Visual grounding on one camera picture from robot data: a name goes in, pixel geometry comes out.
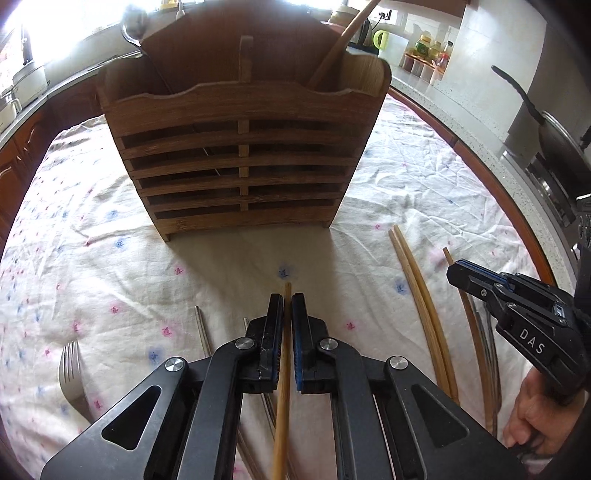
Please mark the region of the person's right hand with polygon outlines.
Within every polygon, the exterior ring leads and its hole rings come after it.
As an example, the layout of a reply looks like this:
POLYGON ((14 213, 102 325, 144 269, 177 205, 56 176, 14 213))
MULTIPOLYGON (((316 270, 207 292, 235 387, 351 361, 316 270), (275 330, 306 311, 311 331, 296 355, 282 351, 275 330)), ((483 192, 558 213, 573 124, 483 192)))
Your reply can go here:
POLYGON ((581 415, 586 403, 580 391, 566 405, 547 395, 545 378, 532 367, 521 384, 510 418, 503 431, 506 447, 525 445, 534 439, 535 452, 555 455, 581 415))

